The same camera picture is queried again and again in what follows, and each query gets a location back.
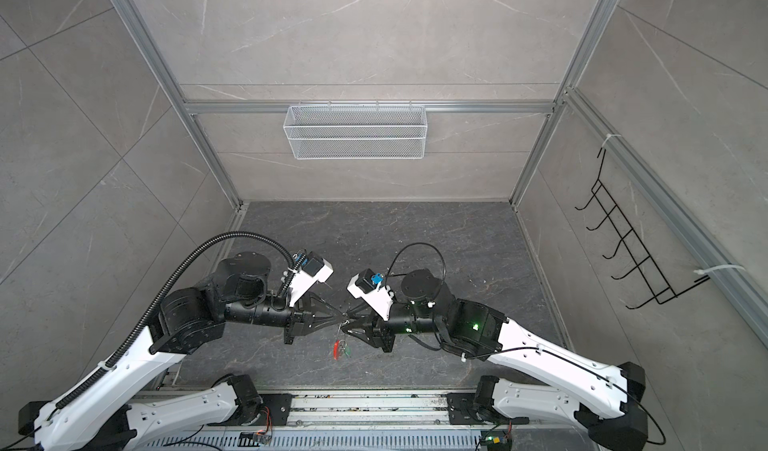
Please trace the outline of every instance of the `dark gray floor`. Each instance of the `dark gray floor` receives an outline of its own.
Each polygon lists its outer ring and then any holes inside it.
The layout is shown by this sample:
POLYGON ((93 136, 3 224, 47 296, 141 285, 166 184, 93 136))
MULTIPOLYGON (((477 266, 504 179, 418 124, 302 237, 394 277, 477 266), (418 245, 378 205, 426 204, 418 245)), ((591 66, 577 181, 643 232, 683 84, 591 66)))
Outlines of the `dark gray floor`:
MULTIPOLYGON (((430 242, 446 258, 446 283, 456 297, 486 303, 539 336, 562 343, 506 203, 254 202, 240 229, 270 236, 291 252, 306 248, 320 253, 334 272, 312 291, 342 311, 353 305, 346 290, 351 276, 366 267, 383 273, 403 245, 430 242)), ((232 254, 250 250, 270 258, 270 289, 277 289, 283 258, 245 240, 235 241, 232 254)), ((427 247, 409 248, 392 272, 426 265, 437 275, 439 260, 431 253, 427 247)), ((327 328, 286 346, 280 329, 230 323, 222 339, 184 360, 178 383, 207 385, 225 373, 248 373, 257 388, 475 387, 484 374, 534 382, 512 369, 430 352, 405 336, 397 338, 392 353, 350 338, 351 358, 334 361, 337 334, 338 327, 327 328)))

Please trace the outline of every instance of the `mesh basket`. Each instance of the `mesh basket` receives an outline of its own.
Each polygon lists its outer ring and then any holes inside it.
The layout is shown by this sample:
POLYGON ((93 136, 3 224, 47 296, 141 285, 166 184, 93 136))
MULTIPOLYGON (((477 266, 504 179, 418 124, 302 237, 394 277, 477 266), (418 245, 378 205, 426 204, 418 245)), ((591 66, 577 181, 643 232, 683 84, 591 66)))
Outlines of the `mesh basket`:
POLYGON ((283 129, 297 159, 423 158, 424 106, 299 105, 283 129))

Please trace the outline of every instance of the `robotic arm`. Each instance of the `robotic arm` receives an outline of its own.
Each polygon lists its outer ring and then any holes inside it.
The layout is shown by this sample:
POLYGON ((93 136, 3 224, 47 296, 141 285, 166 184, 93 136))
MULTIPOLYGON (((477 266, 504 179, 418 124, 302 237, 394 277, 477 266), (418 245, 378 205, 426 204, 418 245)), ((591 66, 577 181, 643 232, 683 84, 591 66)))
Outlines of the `robotic arm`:
POLYGON ((520 369, 548 384, 513 383, 483 377, 474 409, 484 420, 546 419, 588 431, 593 441, 617 451, 639 451, 648 439, 640 399, 645 372, 634 363, 611 366, 588 360, 525 330, 485 304, 457 299, 444 280, 427 269, 411 271, 401 283, 404 302, 370 269, 352 278, 347 290, 372 310, 353 308, 342 331, 372 347, 392 352, 397 334, 433 333, 437 347, 469 359, 520 369))
POLYGON ((294 259, 296 264, 283 278, 283 284, 290 283, 283 296, 267 292, 270 261, 253 252, 225 259, 194 287, 168 294, 114 366, 102 361, 60 398, 22 408, 20 433, 34 433, 40 451, 130 450, 195 425, 253 423, 264 407, 247 376, 229 377, 205 391, 158 403, 126 402, 187 354, 220 338, 226 322, 281 327, 287 344, 296 336, 338 323, 341 312, 308 292, 331 275, 331 265, 315 253, 300 253, 294 259), (287 279, 288 273, 293 279, 287 279), (103 376, 69 404, 57 406, 94 380, 100 369, 106 371, 103 376))

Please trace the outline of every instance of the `zip tie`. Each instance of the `zip tie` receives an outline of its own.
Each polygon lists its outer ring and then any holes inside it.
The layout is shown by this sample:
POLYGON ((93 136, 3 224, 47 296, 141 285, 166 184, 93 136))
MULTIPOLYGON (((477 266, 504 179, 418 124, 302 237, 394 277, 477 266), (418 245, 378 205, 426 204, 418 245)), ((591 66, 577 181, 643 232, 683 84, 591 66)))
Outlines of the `zip tie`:
POLYGON ((609 139, 613 138, 614 136, 621 136, 621 135, 611 135, 610 133, 605 135, 605 140, 603 141, 603 144, 600 145, 600 148, 605 148, 605 143, 608 142, 609 139))
POLYGON ((740 266, 738 264, 718 264, 717 266, 708 267, 707 269, 694 269, 694 273, 704 275, 711 271, 717 271, 719 269, 728 269, 728 268, 740 269, 741 271, 746 271, 746 268, 744 266, 740 266))
POLYGON ((101 369, 103 369, 104 371, 107 371, 107 372, 112 371, 112 370, 114 370, 115 368, 118 367, 117 364, 115 364, 113 367, 107 367, 107 362, 106 361, 99 361, 96 366, 100 367, 101 369))

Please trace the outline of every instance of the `black hook rack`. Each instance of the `black hook rack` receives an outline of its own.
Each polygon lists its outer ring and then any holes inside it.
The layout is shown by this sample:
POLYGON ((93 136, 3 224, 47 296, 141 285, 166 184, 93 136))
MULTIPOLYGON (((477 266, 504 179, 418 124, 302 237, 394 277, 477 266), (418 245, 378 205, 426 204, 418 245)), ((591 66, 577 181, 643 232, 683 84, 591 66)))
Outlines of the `black hook rack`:
POLYGON ((648 286, 648 290, 650 291, 651 297, 648 298, 648 300, 638 304, 637 306, 627 306, 627 309, 630 309, 630 310, 639 309, 653 300, 656 300, 658 304, 667 303, 668 301, 671 301, 676 297, 679 297, 682 294, 694 289, 699 284, 709 281, 710 279, 709 276, 702 276, 696 279, 692 285, 690 285, 683 291, 675 291, 674 288, 672 288, 672 285, 667 281, 667 277, 661 271, 661 268, 657 264, 656 260, 654 260, 654 257, 651 256, 650 251, 648 251, 648 248, 645 246, 645 243, 643 243, 642 238, 640 237, 638 232, 635 231, 634 226, 632 226, 632 223, 627 219, 627 216, 624 214, 624 212, 621 211, 621 208, 619 207, 616 200, 614 200, 614 197, 610 194, 610 191, 605 187, 605 184, 600 180, 600 176, 603 172, 603 164, 605 163, 605 149, 603 148, 600 149, 600 152, 598 153, 598 159, 600 159, 600 169, 598 171, 598 178, 594 181, 594 184, 590 188, 590 192, 592 196, 589 198, 589 201, 587 201, 586 205, 582 206, 581 208, 576 206, 575 208, 578 209, 579 211, 583 211, 590 205, 592 201, 596 201, 600 205, 600 208, 603 210, 603 213, 605 213, 605 217, 597 226, 595 227, 587 226, 587 229, 589 231, 595 231, 599 229, 600 226, 602 226, 605 222, 609 222, 610 225, 613 227, 614 231, 616 231, 616 235, 619 236, 619 243, 616 245, 616 249, 614 249, 613 254, 611 254, 610 256, 606 256, 605 254, 603 254, 603 257, 605 259, 613 259, 614 257, 616 257, 616 254, 619 252, 619 248, 621 247, 621 245, 624 245, 624 247, 627 249, 627 253, 629 253, 630 257, 632 258, 632 262, 634 263, 634 266, 629 271, 624 273, 624 275, 622 276, 611 276, 611 278, 613 278, 614 280, 624 279, 627 276, 629 276, 632 273, 632 271, 638 270, 638 272, 640 273, 640 276, 643 277, 643 281, 648 286), (603 201, 600 200, 600 197, 598 196, 598 192, 600 192, 600 190, 605 191, 605 194, 608 195, 610 199, 610 204, 603 203, 603 201), (629 226, 629 231, 627 231, 624 234, 622 234, 619 231, 618 226, 616 226, 614 219, 611 217, 611 214, 614 214, 614 212, 616 211, 618 211, 621 214, 621 217, 624 218, 624 220, 627 222, 627 225, 629 226), (639 261, 638 261, 639 257, 635 256, 635 254, 632 252, 632 250, 630 249, 626 241, 627 238, 630 237, 631 235, 634 235, 634 237, 638 240, 640 245, 643 247, 643 251, 645 253, 645 257, 643 257, 639 261), (649 261, 649 260, 650 260, 650 263, 653 264, 654 267, 656 267, 656 271, 658 271, 658 274, 661 276, 661 279, 664 280, 664 289, 662 289, 658 293, 654 291, 654 287, 651 286, 651 284, 648 282, 648 276, 646 276, 646 272, 644 272, 643 268, 640 267, 642 264, 644 264, 646 261, 649 261), (667 291, 669 291, 671 294, 668 293, 662 297, 662 294, 666 293, 667 291))

